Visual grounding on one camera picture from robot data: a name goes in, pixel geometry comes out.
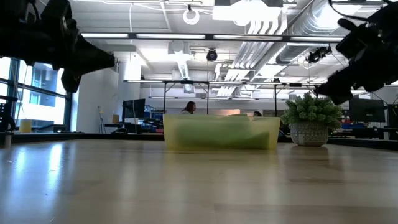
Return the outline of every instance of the green plant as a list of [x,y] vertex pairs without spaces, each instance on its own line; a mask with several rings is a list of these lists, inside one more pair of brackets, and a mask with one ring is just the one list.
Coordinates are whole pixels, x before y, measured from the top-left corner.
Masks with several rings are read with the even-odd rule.
[[289,108],[280,117],[284,124],[311,121],[323,123],[332,130],[341,127],[341,108],[335,106],[329,98],[312,98],[310,93],[306,93],[304,98],[287,100],[286,104]]

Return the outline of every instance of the yellow cup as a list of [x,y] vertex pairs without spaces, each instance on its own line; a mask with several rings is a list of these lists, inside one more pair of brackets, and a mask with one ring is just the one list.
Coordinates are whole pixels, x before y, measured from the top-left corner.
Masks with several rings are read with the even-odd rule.
[[119,123],[119,115],[114,114],[112,115],[112,124],[118,124]]
[[20,133],[30,133],[32,131],[32,120],[22,119],[19,124]]

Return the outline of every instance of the window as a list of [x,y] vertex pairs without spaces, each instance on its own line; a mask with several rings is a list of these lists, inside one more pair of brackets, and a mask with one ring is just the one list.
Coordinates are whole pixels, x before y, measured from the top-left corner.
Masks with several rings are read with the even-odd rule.
[[10,76],[11,59],[7,57],[0,58],[0,78],[8,79]]
[[31,119],[32,127],[41,127],[48,124],[63,124],[65,112],[65,99],[57,96],[50,96],[36,91],[24,90],[21,99],[18,96],[16,104],[15,120],[17,126],[22,119]]
[[18,82],[65,95],[61,82],[62,74],[63,69],[56,71],[51,65],[35,63],[33,67],[27,67],[24,61],[20,61]]
[[[7,96],[8,86],[0,83],[0,96]],[[0,99],[0,103],[6,103],[6,100]]]

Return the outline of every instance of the ceiling light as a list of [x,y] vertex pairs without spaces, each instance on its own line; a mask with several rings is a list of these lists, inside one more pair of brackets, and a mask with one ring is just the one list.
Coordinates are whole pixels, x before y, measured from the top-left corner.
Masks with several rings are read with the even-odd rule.
[[[195,13],[195,16],[192,18],[192,19],[189,19],[188,18],[188,13],[189,12],[194,12]],[[196,10],[196,9],[194,9],[194,10],[186,10],[183,14],[182,14],[182,18],[184,19],[184,22],[186,23],[186,24],[188,24],[188,25],[195,25],[195,24],[197,24],[198,22],[199,22],[199,18],[200,18],[200,16],[199,16],[199,12]]]
[[143,4],[159,4],[164,2],[164,4],[174,4],[174,5],[186,5],[192,4],[197,6],[202,6],[201,1],[148,1],[148,0],[74,0],[77,2],[103,2],[105,4],[131,4],[131,3],[143,3]]
[[164,99],[164,98],[166,98],[166,99],[178,99],[178,97],[176,98],[176,97],[171,97],[171,96],[166,96],[166,97],[164,97],[164,96],[148,96],[148,98],[150,98],[150,99]]
[[123,82],[134,82],[134,83],[162,83],[162,80],[123,80]]
[[358,95],[358,94],[366,93],[366,91],[365,90],[351,90],[351,93],[353,95]]
[[303,36],[303,37],[291,37],[290,41],[298,41],[298,42],[319,42],[319,43],[328,43],[328,44],[338,44],[343,40],[344,37],[329,37],[329,36]]
[[248,82],[248,85],[275,85],[277,83],[271,83],[271,82]]
[[129,34],[110,34],[110,33],[82,33],[84,38],[129,38]]
[[240,85],[244,82],[219,82],[219,81],[210,81],[210,84],[231,84],[231,85]]
[[202,34],[137,34],[138,39],[192,39],[203,40],[205,35]]
[[274,35],[214,35],[215,40],[246,40],[246,41],[281,41],[282,37]]
[[286,43],[288,46],[297,47],[329,47],[329,44],[318,44],[318,43]]

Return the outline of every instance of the computer monitor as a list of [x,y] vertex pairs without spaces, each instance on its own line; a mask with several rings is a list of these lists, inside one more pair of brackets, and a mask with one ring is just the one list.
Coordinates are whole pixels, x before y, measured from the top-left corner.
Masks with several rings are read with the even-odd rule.
[[123,101],[123,118],[144,118],[145,99]]
[[382,100],[350,99],[349,118],[352,121],[386,122]]

